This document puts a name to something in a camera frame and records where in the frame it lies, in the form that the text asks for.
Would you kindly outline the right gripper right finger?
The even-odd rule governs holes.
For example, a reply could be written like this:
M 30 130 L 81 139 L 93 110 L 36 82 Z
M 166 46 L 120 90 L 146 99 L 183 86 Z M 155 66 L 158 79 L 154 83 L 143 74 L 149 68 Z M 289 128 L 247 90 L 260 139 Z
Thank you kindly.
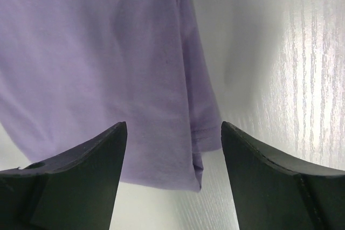
M 344 172 L 313 164 L 223 122 L 240 229 L 344 229 Z

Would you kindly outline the purple t shirt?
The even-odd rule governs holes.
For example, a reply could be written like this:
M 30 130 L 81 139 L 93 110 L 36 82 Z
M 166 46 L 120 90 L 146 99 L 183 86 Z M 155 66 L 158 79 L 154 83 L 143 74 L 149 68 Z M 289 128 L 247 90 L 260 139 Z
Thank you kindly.
M 198 192 L 220 118 L 190 0 L 1 0 L 1 124 L 32 162 L 125 121 L 121 180 Z

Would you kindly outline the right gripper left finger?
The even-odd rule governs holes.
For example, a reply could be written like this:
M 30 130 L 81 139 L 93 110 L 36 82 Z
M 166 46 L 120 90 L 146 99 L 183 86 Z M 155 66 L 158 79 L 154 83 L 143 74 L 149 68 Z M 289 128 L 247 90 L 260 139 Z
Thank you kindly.
M 24 169 L 1 172 L 1 229 L 109 229 L 127 125 Z

